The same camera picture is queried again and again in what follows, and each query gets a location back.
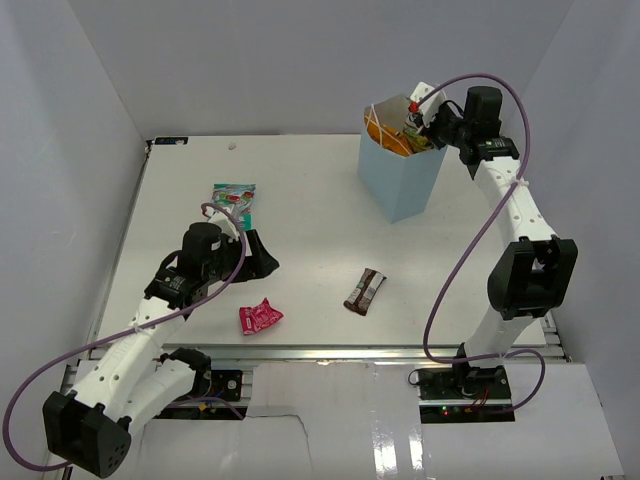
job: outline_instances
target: white tabletop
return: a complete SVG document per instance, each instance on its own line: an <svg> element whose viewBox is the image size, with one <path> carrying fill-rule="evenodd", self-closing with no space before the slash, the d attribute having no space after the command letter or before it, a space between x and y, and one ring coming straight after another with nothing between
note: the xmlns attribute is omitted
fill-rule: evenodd
<svg viewBox="0 0 640 480"><path fill-rule="evenodd" d="M538 365L507 365L514 399L521 399L531 391L539 371ZM354 377L348 387L362 388L358 379ZM272 393L277 388L290 391L290 379L283 377L277 381L277 376L271 375L270 380ZM375 445L372 435L376 429L370 427L367 431L358 428L356 422L344 423L345 409L357 419L362 418L357 402L340 403L345 395L353 394L348 388L325 388L325 393L316 395L315 401L304 396L311 402L310 409L328 408L335 412L335 419L320 417L329 423L328 427L342 433L335 437L334 445L321 448L318 439L326 435L318 428L325 425L308 414L301 418L247 418L242 422L152 420L144 435L134 437L125 462L111 479L376 478L375 472L371 472L373 467L367 468L373 466L374 454L369 450L367 456L362 448L367 442L369 449ZM389 404L397 406L397 401ZM417 415L417 407L400 410L399 418L413 411ZM376 425L378 431L389 432L392 439L400 438L406 428L404 423L393 416L381 415L380 411L373 413L384 420ZM623 474L598 395L584 365L549 365L540 392L516 413L515 422L422 425L421 433L422 449L418 448L416 453L424 452L424 473L428 478L595 480L603 475ZM347 443L345 435L349 441L348 454L340 455L339 447ZM398 455L400 459L399 453L407 447L401 443L396 443L396 447L398 450L392 448L389 455L390 458ZM318 475L332 468L336 474ZM378 478L424 478L410 473L413 472L399 469L398 475L390 473ZM72 475L72 480L95 478L80 469L74 469Z"/></svg>
<svg viewBox="0 0 640 480"><path fill-rule="evenodd" d="M256 183L253 226L280 268L232 285L197 310L172 345L420 345L444 279L490 212L450 150L425 212L391 225L358 179L358 146L357 135L191 137L187 145L155 145L99 336L126 326L160 261L203 219L200 204L214 183ZM458 345L474 332L488 307L487 276L503 250L492 228L440 308L434 346ZM361 317L342 303L365 267L387 280ZM284 318L243 336L238 308L265 297ZM544 345L540 324L517 344Z"/></svg>

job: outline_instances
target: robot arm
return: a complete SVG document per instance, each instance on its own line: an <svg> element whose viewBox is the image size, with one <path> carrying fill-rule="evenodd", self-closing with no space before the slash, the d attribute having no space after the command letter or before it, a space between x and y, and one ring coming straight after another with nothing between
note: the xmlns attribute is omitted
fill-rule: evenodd
<svg viewBox="0 0 640 480"><path fill-rule="evenodd" d="M225 220L216 214L209 222L189 227L182 249L161 263L127 328L180 311L203 299L210 285L229 278L242 249ZM234 283L264 278L279 267L257 232L245 233L252 255L245 258ZM183 395L206 395L211 360L196 350L163 355L160 368L140 381L188 317L178 316L117 340L69 394L52 393L43 407L49 450L106 478L124 461L131 437L169 403Z"/></svg>
<svg viewBox="0 0 640 480"><path fill-rule="evenodd" d="M527 326L561 305L578 253L573 240L558 238L546 223L527 182L516 179L519 153L511 139L500 135L501 105L499 89L472 87L462 117L443 103L425 131L437 147L460 150L460 160L492 210L517 182L496 218L506 249L487 282L491 308L460 346L463 358L506 354ZM470 361L465 376L481 369L495 372L501 364L499 358Z"/></svg>

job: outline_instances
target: purple cable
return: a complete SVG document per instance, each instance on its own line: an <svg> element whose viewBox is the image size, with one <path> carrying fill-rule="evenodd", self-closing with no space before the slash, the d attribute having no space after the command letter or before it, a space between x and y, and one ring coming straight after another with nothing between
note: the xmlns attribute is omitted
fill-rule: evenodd
<svg viewBox="0 0 640 480"><path fill-rule="evenodd" d="M522 104L522 101L520 100L520 97L518 96L516 91L507 82L502 80L500 77L491 75L490 73L469 73L466 75L460 75L459 77L455 77L455 78L452 78L451 80L447 80L446 82L435 87L431 92L429 92L428 95L426 95L422 100L418 102L418 105L421 105L424 102L426 102L429 98L431 98L433 95L435 95L437 92L439 92L443 88L448 87L453 83L457 83L462 80L467 80L469 78L486 78L499 83L511 94L514 101L516 102L516 105L518 106L518 110L520 111L520 115L522 116L522 123L524 125L524 136L525 136L524 154L522 155L522 162L520 164L520 169L516 174L516 180L520 180L524 176L524 172L527 168L527 164L529 163L529 154L531 152L531 131L529 128L529 119L527 117L527 113L524 110L524 105ZM422 346L424 348L424 353L427 356L427 358L432 362L453 365L453 364L465 363L465 362L474 361L474 360L500 358L501 356L499 353L488 353L484 355L476 355L476 356L466 357L466 358L438 358L433 356L429 351L429 334L431 333L431 328L433 327L433 321L435 320L436 314L438 313L438 308L440 308L440 304L442 303L442 300L444 299L444 296L446 295L447 290L449 290L451 283L453 282L454 278L456 278L456 275L458 275L458 272L460 271L462 266L465 264L465 262L471 255L471 252L473 252L473 249L476 248L476 245L478 245L478 243L480 242L484 234L487 232L487 230L489 230L489 227L491 226L491 224L495 221L495 219L498 217L498 215L502 211L502 208L509 201L509 199L513 195L513 192L515 191L517 186L518 186L517 182L514 182L513 184L511 184L511 186L509 187L509 190L507 190L507 193L505 194L505 196L502 198L502 200L500 200L500 202L496 206L495 210L493 211L489 219L484 223L484 225L482 225L482 228L476 234L473 240L471 240L471 243L469 244L467 249L464 251L464 253L460 257L460 260L458 260L455 267L453 267L453 270L447 277L447 280L444 282L444 285L442 286L440 293L436 297L436 301L434 302L433 307L431 308L431 313L429 314L427 325L425 326L425 329L424 329L424 335L422 337ZM540 390L540 387L542 386L542 382L544 380L544 376L546 373L546 365L545 365L544 357L542 357L542 355L540 355L539 352L530 348L523 348L523 349L516 350L514 352L510 352L506 354L505 358L515 357L517 355L522 355L525 353L533 354L536 357L538 357L538 360L540 360L541 368L540 368L540 378L538 379L538 383L534 387L531 394L527 398L525 398L522 402L518 403L517 405L514 405L513 407L501 410L500 413L513 412L518 408L526 405L538 393L538 390Z"/></svg>
<svg viewBox="0 0 640 480"><path fill-rule="evenodd" d="M216 291L214 291L211 295L203 298L202 300L194 303L193 305L189 305L187 308L183 308L182 310L179 310L177 312L170 313L169 315L165 315L164 317L160 317L160 318L158 318L156 320L151 320L151 321L149 321L147 323L143 323L143 324L140 325L140 328L153 327L154 325L158 325L160 323L164 323L164 322L166 322L168 320L171 320L172 318L176 318L176 317L179 317L180 315L186 315L188 313L193 312L196 308L201 307L205 303L213 300L218 295L220 295L231 284L231 282L233 282L234 278L236 278L236 276L240 272L240 269L242 268L242 264L244 263L245 255L247 253L247 240L245 238L245 234L244 234L244 232L242 230L242 227L240 226L238 221L235 218L233 218L233 216L231 216L229 213L227 213L226 210L224 210L223 208L218 207L217 205L214 205L213 203L203 203L201 207L202 208L211 207L214 210L224 214L229 219L229 221L231 221L231 223L233 224L233 226L236 228L236 230L238 232L238 236L240 238L240 243L242 245L242 251L240 253L240 261L236 265L236 268L233 270L233 272L231 272L231 275L229 276L229 278L227 278L224 281L224 283L222 285L220 285L220 287L218 287L218 289L216 289ZM47 363L47 364L43 365L42 367L38 368L35 372L33 372L31 375L29 375L24 382L22 382L22 384L18 387L16 392L11 397L11 400L9 400L9 404L7 405L7 409L4 412L4 418L2 419L2 440L4 441L4 445L7 448L7 451L9 452L9 455L11 455L11 458L13 458L16 461L16 463L18 463L19 465L23 466L24 468L26 468L28 470L33 470L33 471L36 471L36 472L51 472L53 470L58 470L60 468L64 468L64 467L68 466L71 463L71 462L64 462L64 463L59 463L58 465L50 465L50 466L47 466L47 465L36 465L36 464L31 463L28 460L25 460L24 458L22 458L20 456L20 454L16 451L16 449L15 449L15 447L13 445L13 442L11 441L11 435L10 435L10 432L9 432L9 422L11 421L11 414L13 413L13 409L15 408L18 399L23 394L23 392L26 390L26 388L36 378L38 378L42 373L46 372L47 370L49 370L54 365L57 365L60 362L68 360L71 357L75 357L76 355L78 355L78 354L80 354L82 352L85 352L87 350L91 350L92 348L96 348L96 347L102 346L102 345L104 345L106 343L113 342L114 340L118 340L120 338L126 337L128 335L133 334L133 333L135 333L135 329L129 328L127 330L123 330L122 332L114 333L113 335L110 335L110 336L108 336L106 338L103 338L101 340L96 340L95 342L92 342L92 343L89 343L89 344L84 345L82 347L78 347L78 348L76 348L74 350L71 350L70 352L67 352L64 355L60 355L58 358L54 358L49 363ZM213 398L214 399L212 399L211 401L220 401L222 403L226 403L222 399L216 399L215 397L213 397Z"/></svg>

